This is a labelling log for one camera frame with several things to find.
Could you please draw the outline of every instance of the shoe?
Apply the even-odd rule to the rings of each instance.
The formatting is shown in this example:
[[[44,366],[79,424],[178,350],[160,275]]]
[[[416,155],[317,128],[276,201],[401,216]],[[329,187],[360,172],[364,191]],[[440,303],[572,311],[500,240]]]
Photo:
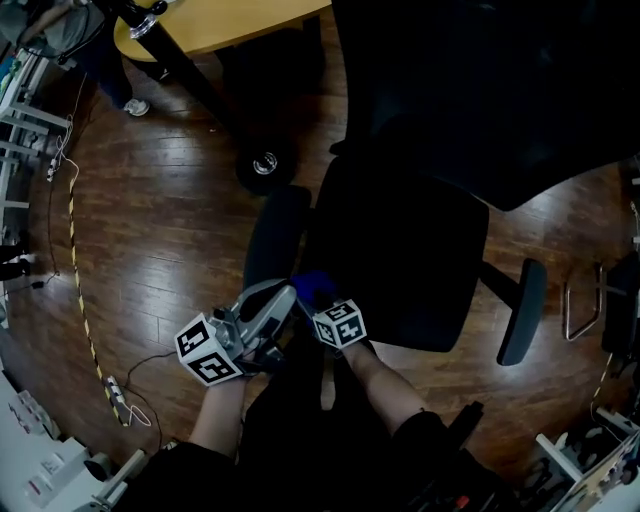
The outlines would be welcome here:
[[[140,117],[149,112],[150,107],[151,105],[149,105],[148,101],[131,98],[122,110],[131,114],[132,116]]]
[[[22,274],[25,276],[31,275],[31,263],[27,260],[20,259],[20,266],[22,266]]]

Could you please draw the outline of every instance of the pant leg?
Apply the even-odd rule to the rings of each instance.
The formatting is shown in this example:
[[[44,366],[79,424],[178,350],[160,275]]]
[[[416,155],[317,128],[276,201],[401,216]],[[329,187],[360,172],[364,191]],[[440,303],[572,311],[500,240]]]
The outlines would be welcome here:
[[[113,24],[106,23],[94,41],[73,55],[73,60],[98,83],[116,108],[133,98],[131,83],[124,72],[122,55],[113,42]]]
[[[20,263],[5,263],[4,265],[0,265],[0,281],[9,281],[22,275],[22,265],[20,265]]]
[[[333,479],[322,470],[324,346],[302,332],[284,352],[287,365],[246,414],[239,471],[251,483],[244,509],[323,510],[323,490]]]
[[[375,352],[370,344],[368,348]],[[335,361],[333,378],[336,399],[330,420],[340,434],[335,438],[333,465],[358,478],[336,480],[332,510],[380,510],[377,496],[388,485],[391,435],[344,357]]]
[[[16,256],[22,254],[22,246],[17,245],[0,245],[0,263],[12,260]]]
[[[166,71],[166,68],[159,62],[143,62],[141,60],[130,59],[129,57],[127,57],[127,60],[151,78],[151,80],[155,80],[156,82],[162,78],[162,75],[164,75]]]

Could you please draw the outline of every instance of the black office chair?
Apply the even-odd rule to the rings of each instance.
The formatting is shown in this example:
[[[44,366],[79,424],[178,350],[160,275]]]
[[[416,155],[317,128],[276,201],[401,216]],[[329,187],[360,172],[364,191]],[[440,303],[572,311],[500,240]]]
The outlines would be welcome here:
[[[436,351],[455,344],[479,278],[513,309],[498,361],[520,362],[542,315],[546,271],[526,260],[516,283],[482,261],[489,212],[476,197],[513,209],[640,149],[637,125],[623,122],[640,112],[632,30],[640,7],[334,0],[333,8],[349,123],[332,148],[340,156],[308,226],[302,270],[328,271],[372,339]],[[296,188],[269,199],[248,284],[289,275],[308,204]],[[281,247],[266,247],[274,229],[290,238],[276,274]]]
[[[334,0],[359,151],[396,124],[413,169],[511,210],[640,150],[640,4]]]
[[[392,182],[377,172],[364,179],[357,168],[336,158],[315,210],[304,188],[269,196],[251,239],[245,287],[289,277],[308,228],[300,270],[327,271],[340,296],[362,310],[371,339],[450,350],[480,278],[513,309],[498,362],[519,363],[542,315],[545,268],[526,260],[516,283],[483,262],[489,211],[469,194],[410,173],[394,173]]]

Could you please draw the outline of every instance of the wooden floor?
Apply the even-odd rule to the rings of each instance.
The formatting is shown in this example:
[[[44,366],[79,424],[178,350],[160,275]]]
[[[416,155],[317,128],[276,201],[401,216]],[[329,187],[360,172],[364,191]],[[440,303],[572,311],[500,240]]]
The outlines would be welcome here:
[[[322,30],[327,70],[317,93],[262,113],[256,122],[287,128],[300,151],[295,182],[314,196],[332,158],[329,146],[341,140],[347,120],[343,62],[330,15],[323,17]],[[220,89],[215,57],[197,62]],[[159,85],[127,70],[136,94],[149,99],[153,109],[134,119],[111,109],[101,93],[94,95],[87,87],[76,121],[82,134],[71,154],[81,167],[75,238],[89,322],[105,372],[120,382],[138,360],[172,350],[173,335],[197,312],[237,296],[262,204],[236,182],[236,147],[201,106],[176,84]],[[61,275],[43,290],[11,296],[14,341],[4,343],[1,357],[66,434],[121,463],[136,448],[153,451],[157,431],[120,427],[96,378],[71,267],[71,176],[65,166],[52,196],[51,238]],[[52,268],[48,194],[43,170],[33,180],[30,198],[30,228],[42,275]],[[491,212],[485,259],[517,275],[522,260],[533,257],[549,272],[544,319],[522,364],[496,364],[509,310],[482,284],[450,353],[380,347],[382,359],[406,376],[445,421],[474,400],[485,404],[470,449],[509,479],[521,475],[538,432],[552,437],[588,411],[606,361],[599,348],[601,328],[573,344],[563,340],[562,285],[574,269],[582,289],[575,295],[576,321],[588,317],[591,265],[597,260],[610,265],[630,249],[628,204],[614,165],[558,185],[516,211]],[[264,378],[256,380],[249,400],[263,384]],[[602,402],[624,400],[627,384],[607,380]],[[157,410],[165,441],[188,437],[204,389],[174,356],[141,367],[132,385]],[[135,397],[129,400],[139,403]]]

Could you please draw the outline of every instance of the metal bar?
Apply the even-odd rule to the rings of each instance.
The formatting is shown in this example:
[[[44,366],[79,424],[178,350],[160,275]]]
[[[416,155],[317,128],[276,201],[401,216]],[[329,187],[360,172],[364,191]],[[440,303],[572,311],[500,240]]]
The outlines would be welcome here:
[[[49,114],[48,112],[43,112],[37,108],[30,107],[29,105],[25,105],[24,103],[12,103],[11,108],[16,112],[21,112],[24,115],[35,117],[36,119],[40,119],[47,123],[57,124],[58,126],[62,126],[63,128],[69,127],[69,121],[63,119],[58,116],[54,116]]]
[[[564,453],[556,448],[556,446],[547,439],[544,434],[538,434],[536,436],[536,441],[538,444],[544,449],[545,452],[551,457],[554,461],[558,463],[558,465],[571,477],[574,482],[579,482],[582,480],[584,476],[582,471],[580,471],[574,464],[571,462]]]
[[[29,121],[18,119],[16,117],[4,116],[2,119],[0,119],[0,122],[7,123],[12,126],[17,126],[18,128],[22,128],[23,130],[29,130],[30,132],[39,133],[41,135],[47,135],[49,133],[49,128],[47,128],[46,126],[30,123]]]
[[[23,155],[28,156],[38,156],[39,154],[36,149],[27,148],[25,146],[14,144],[13,142],[5,142],[3,140],[0,140],[0,148],[6,150],[5,155],[8,155],[10,151],[15,151],[16,153],[22,153]]]
[[[596,271],[596,310],[586,324],[579,327],[575,331],[571,332],[571,286],[569,285],[569,281],[564,284],[564,304],[563,304],[563,331],[564,338],[568,341],[574,341],[575,339],[582,336],[585,332],[591,329],[598,320],[600,320],[600,315],[602,313],[602,263],[596,263],[595,266]]]
[[[602,416],[605,420],[607,420],[609,423],[611,423],[612,425],[615,425],[620,430],[625,432],[627,435],[631,436],[635,434],[638,430],[640,430],[640,427],[638,427],[638,425],[633,423],[631,420],[625,418],[620,413],[616,412],[615,414],[611,414],[609,411],[606,411],[602,407],[598,407],[596,409],[596,412],[600,416]]]
[[[145,457],[145,453],[142,450],[136,450],[136,452],[131,456],[131,458],[125,463],[120,471],[116,473],[116,475],[109,480],[102,490],[95,496],[98,501],[110,501],[109,496],[115,490],[120,483],[124,482],[124,479],[127,478],[131,472],[138,467],[138,464],[142,462]]]

